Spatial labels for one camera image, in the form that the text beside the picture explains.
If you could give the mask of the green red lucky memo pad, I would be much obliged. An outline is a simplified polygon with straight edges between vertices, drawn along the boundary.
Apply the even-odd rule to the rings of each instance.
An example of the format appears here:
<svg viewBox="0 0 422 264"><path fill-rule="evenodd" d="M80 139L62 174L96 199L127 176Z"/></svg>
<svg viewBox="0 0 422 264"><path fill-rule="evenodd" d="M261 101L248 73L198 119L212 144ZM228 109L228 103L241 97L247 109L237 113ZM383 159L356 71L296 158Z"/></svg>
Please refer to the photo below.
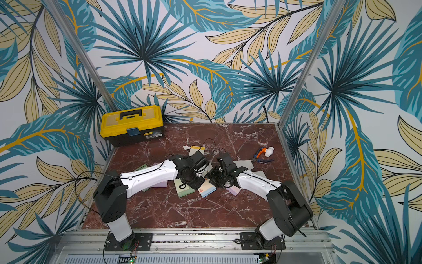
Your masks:
<svg viewBox="0 0 422 264"><path fill-rule="evenodd" d="M181 179L174 179L173 182L175 184L176 192L179 198L185 197L195 192L194 189L188 185L183 184Z"/></svg>

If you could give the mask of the torn cream page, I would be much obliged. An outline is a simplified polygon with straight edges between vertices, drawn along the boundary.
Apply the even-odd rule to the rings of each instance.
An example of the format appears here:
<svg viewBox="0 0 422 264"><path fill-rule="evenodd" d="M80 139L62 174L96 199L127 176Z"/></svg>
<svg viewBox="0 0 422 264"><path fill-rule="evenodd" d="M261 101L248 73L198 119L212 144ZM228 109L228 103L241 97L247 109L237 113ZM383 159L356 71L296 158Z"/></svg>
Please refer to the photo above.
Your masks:
<svg viewBox="0 0 422 264"><path fill-rule="evenodd" d="M238 167L238 168L240 168L240 167L245 167L245 168L247 168L247 170L252 170L252 169L254 169L254 165L253 165L253 163L252 163L252 161L251 160L237 160L237 161L234 161L234 164Z"/></svg>

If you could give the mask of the purple flower lucky day pad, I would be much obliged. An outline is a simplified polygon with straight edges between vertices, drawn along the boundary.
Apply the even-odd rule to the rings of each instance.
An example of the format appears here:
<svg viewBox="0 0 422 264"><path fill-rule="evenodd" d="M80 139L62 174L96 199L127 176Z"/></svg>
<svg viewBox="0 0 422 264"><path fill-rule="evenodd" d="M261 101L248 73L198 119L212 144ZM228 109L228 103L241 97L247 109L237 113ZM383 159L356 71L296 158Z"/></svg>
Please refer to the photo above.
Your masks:
<svg viewBox="0 0 422 264"><path fill-rule="evenodd" d="M152 186L152 188L166 188L168 186L168 181L160 182Z"/></svg>

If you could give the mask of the red apple memo pad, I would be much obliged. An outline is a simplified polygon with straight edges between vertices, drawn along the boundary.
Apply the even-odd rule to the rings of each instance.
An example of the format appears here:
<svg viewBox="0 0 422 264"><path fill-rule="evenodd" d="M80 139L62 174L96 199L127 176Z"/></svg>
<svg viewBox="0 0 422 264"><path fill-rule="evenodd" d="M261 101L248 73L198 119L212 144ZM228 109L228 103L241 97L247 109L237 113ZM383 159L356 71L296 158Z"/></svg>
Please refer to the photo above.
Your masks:
<svg viewBox="0 0 422 264"><path fill-rule="evenodd" d="M206 179L205 182L198 189L199 194L202 198L205 198L206 196L208 196L209 194L211 194L212 192L214 192L216 190L217 190L216 186L214 186L210 182L209 179Z"/></svg>

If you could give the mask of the yellow top memo pad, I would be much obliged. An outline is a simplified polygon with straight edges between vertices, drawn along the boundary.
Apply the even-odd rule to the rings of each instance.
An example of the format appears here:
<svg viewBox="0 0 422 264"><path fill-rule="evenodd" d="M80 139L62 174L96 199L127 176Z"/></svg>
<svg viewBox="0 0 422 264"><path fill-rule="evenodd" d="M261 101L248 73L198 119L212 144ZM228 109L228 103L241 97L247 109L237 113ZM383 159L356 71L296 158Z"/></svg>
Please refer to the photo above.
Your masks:
<svg viewBox="0 0 422 264"><path fill-rule="evenodd" d="M194 155L196 152L200 152L202 155L204 155L205 147L199 147L199 146L191 146L189 156Z"/></svg>

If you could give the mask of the torn white page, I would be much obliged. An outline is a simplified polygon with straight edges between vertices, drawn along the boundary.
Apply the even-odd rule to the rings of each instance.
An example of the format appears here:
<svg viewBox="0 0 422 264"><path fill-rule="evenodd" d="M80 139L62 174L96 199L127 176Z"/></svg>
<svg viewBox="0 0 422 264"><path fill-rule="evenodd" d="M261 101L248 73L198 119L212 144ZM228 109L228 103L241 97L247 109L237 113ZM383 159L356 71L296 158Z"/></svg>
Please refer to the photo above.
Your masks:
<svg viewBox="0 0 422 264"><path fill-rule="evenodd" d="M266 175L261 170L260 171L253 172L253 173L256 174L256 175L258 175L258 176L260 176L260 177L262 177L262 178L267 179Z"/></svg>

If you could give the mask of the green house lucky day pad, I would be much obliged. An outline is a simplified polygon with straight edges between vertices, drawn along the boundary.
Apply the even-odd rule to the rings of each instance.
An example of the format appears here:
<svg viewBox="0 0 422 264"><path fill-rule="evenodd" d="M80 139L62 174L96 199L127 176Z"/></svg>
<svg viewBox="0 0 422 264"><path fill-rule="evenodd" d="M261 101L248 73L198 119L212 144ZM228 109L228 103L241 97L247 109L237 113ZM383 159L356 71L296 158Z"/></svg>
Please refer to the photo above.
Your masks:
<svg viewBox="0 0 422 264"><path fill-rule="evenodd" d="M139 168L135 169L135 171L140 171L143 170L145 168L148 168L148 166L146 164L143 164L142 166L140 166Z"/></svg>

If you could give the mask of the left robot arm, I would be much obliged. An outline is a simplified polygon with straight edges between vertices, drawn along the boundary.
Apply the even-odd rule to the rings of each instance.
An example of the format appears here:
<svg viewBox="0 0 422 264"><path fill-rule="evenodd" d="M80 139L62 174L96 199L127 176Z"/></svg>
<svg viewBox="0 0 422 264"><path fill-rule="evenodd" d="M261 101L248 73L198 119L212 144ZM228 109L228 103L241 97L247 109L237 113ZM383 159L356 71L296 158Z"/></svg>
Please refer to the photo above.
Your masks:
<svg viewBox="0 0 422 264"><path fill-rule="evenodd" d="M103 223L121 246L135 242L135 233L126 215L126 201L135 194L158 183L180 179L192 189L199 189L205 179L201 173L209 165L205 156L196 151L192 156L174 155L163 162L129 173L106 173L94 191L93 199Z"/></svg>

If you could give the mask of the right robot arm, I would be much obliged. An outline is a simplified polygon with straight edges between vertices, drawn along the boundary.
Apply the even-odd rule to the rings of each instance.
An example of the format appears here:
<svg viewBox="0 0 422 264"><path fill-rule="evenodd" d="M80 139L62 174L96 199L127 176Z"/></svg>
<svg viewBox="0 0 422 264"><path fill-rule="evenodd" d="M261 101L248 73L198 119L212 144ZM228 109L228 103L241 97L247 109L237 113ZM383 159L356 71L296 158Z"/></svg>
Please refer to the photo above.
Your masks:
<svg viewBox="0 0 422 264"><path fill-rule="evenodd" d="M218 165L206 174L217 188L237 187L255 193L269 203L272 218L257 226L253 233L242 233L240 243L265 249L292 237L313 217L313 211L292 181L280 182L257 175L244 166L237 166L231 156L223 153Z"/></svg>

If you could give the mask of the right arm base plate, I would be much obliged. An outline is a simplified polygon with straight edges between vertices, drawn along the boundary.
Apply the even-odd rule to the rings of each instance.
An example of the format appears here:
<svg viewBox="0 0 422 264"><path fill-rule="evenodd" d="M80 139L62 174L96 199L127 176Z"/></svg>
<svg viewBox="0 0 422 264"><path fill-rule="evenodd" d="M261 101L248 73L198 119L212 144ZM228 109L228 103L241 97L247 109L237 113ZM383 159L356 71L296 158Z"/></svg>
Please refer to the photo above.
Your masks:
<svg viewBox="0 0 422 264"><path fill-rule="evenodd" d="M265 240L264 237L255 232L242 232L235 240L241 245L242 250L285 250L285 242L281 237L272 240Z"/></svg>

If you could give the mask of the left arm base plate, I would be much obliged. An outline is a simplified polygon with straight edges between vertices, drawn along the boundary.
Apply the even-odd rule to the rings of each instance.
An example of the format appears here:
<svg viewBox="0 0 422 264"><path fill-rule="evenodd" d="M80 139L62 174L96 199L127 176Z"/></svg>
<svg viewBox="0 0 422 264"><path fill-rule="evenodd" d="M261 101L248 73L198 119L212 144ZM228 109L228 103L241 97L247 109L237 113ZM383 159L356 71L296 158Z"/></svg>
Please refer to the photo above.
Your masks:
<svg viewBox="0 0 422 264"><path fill-rule="evenodd" d="M117 241L114 234L107 236L104 246L105 251L149 251L151 248L152 233L133 233L128 238Z"/></svg>

